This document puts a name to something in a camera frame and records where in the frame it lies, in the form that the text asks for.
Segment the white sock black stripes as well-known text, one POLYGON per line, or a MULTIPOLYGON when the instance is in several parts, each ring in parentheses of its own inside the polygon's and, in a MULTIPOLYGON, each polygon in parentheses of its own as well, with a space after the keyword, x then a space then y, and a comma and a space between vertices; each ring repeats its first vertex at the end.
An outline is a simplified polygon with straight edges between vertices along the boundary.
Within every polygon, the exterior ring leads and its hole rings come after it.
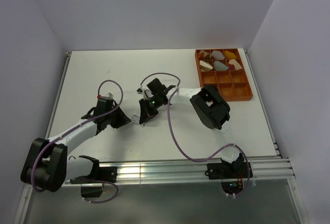
POLYGON ((136 116, 136 115, 133 115, 133 116, 131 117, 131 121, 132 121, 133 123, 140 123, 140 117, 139 117, 139 116, 136 116))

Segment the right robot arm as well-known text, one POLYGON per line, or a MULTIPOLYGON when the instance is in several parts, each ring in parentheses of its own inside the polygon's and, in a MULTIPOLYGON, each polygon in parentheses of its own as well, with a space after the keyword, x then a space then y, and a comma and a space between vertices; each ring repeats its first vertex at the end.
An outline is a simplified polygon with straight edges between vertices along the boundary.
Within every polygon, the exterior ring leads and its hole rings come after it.
POLYGON ((201 163, 221 155, 221 164, 224 174, 230 178, 235 177, 246 162, 246 155, 237 146, 236 138, 231 130, 230 106, 221 97, 217 88, 206 85, 202 88, 180 88, 179 85, 166 87, 158 78, 147 84, 147 89, 140 86, 137 92, 142 95, 139 100, 140 114, 135 116, 140 125, 144 125, 158 115, 158 108, 167 106, 167 119, 172 139, 180 153, 190 161, 201 163), (220 149, 207 158, 191 158, 179 146, 173 132, 170 107, 172 105, 191 106, 201 123, 212 130, 220 149))

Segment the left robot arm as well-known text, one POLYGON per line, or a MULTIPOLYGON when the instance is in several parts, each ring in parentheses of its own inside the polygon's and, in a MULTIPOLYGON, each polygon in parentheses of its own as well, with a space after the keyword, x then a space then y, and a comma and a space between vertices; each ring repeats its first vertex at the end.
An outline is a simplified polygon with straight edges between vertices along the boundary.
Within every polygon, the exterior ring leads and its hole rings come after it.
POLYGON ((65 181, 99 180, 101 170, 98 159, 80 155, 70 161, 69 154, 108 126, 118 129, 130 122, 113 98, 99 97, 96 106, 83 115, 76 125, 59 135, 48 139, 37 138, 32 142, 20 175, 21 181, 34 185, 38 192, 56 192, 65 181))

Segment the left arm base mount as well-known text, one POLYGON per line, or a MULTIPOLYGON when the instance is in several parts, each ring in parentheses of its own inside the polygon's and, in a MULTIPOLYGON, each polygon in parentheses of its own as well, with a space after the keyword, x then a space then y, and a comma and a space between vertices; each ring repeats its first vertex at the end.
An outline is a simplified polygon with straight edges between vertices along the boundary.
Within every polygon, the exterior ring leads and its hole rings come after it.
POLYGON ((118 172, 118 168, 115 166, 99 167, 96 175, 78 177, 72 180, 72 182, 84 184, 93 181, 105 181, 105 182, 115 183, 117 180, 117 172, 118 172))

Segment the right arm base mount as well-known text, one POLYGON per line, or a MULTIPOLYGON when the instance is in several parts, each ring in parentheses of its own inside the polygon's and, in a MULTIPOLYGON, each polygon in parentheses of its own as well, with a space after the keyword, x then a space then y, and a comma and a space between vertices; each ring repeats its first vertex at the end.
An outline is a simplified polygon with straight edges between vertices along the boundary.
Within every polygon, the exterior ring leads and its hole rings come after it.
POLYGON ((253 176, 253 172, 250 163, 242 163, 238 167, 228 163, 209 163, 204 175, 210 180, 247 179, 253 176))

